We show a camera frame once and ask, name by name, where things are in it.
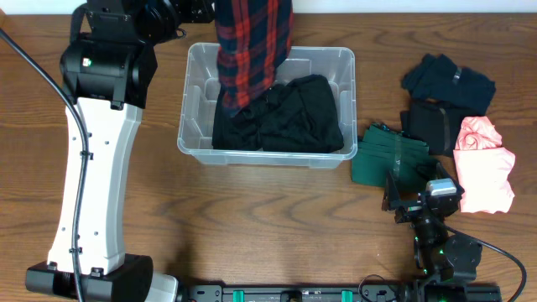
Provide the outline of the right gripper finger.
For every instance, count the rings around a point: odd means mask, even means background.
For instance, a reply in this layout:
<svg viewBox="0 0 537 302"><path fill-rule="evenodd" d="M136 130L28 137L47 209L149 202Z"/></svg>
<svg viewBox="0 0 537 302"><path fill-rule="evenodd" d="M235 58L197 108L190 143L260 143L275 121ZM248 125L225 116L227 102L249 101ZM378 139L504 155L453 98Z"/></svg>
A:
<svg viewBox="0 0 537 302"><path fill-rule="evenodd" d="M461 186L459 185L458 181L455 180L448 172L447 170L444 168L444 166L441 164L441 163L438 163L436 165L436 172L435 172L435 180L439 180L439 179L445 179L445 178L449 178L449 179L452 179L454 184L456 185L456 188L457 188L457 192L456 194L461 194Z"/></svg>
<svg viewBox="0 0 537 302"><path fill-rule="evenodd" d="M401 207L402 201L400 199L399 191L394 181L394 177L391 172L386 174L386 182L384 187L382 210L383 211L395 211Z"/></svg>

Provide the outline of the pink garment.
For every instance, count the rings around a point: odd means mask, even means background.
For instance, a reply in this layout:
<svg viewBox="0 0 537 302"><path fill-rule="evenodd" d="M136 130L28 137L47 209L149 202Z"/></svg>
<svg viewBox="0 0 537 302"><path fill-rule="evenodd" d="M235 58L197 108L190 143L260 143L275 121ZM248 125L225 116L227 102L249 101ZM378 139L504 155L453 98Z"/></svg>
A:
<svg viewBox="0 0 537 302"><path fill-rule="evenodd" d="M501 134L487 117L462 120L453 155L465 191L461 211L507 213L514 199L508 176L516 157L503 146Z"/></svg>

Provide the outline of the dark green garment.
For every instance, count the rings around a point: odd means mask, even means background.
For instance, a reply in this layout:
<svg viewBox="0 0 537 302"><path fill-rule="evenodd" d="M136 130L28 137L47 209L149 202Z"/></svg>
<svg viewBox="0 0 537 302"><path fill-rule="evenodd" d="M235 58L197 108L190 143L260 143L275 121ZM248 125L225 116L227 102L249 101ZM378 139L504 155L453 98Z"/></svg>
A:
<svg viewBox="0 0 537 302"><path fill-rule="evenodd" d="M434 178L438 160L427 143L405 137L381 123L373 123L358 142L352 159L352 181L384 187L391 174L397 188L418 193Z"/></svg>

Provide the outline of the red navy plaid shirt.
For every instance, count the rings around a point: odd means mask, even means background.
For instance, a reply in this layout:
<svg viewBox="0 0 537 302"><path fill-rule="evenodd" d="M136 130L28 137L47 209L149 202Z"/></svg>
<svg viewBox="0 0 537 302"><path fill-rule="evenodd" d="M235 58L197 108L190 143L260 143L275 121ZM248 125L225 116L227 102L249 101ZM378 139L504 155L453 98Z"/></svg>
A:
<svg viewBox="0 0 537 302"><path fill-rule="evenodd" d="M215 15L222 106L233 116L273 85L277 68L288 57L293 2L217 0Z"/></svg>

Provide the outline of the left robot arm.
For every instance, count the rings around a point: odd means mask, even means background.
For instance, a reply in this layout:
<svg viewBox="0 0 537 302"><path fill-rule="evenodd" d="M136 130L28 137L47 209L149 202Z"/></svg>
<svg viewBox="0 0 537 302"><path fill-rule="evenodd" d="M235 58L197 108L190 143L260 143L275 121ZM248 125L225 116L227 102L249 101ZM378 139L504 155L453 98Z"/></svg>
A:
<svg viewBox="0 0 537 302"><path fill-rule="evenodd" d="M66 103L68 159L60 222L26 288L79 301L179 301L179 281L126 252L123 206L133 142L158 63L154 48L209 23L211 1L87 0L72 14L57 86Z"/></svg>

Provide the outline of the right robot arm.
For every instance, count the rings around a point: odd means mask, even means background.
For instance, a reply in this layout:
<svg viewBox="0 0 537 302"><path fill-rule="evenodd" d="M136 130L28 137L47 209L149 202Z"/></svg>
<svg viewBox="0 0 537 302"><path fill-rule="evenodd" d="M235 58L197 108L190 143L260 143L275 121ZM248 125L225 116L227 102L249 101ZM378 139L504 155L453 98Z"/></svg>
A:
<svg viewBox="0 0 537 302"><path fill-rule="evenodd" d="M399 301L468 301L465 287L477 277L482 246L449 234L444 220L459 210L464 189L436 165L435 178L414 200L402 200L394 174L386 174L382 209L414 230L414 260L424 276L398 290Z"/></svg>

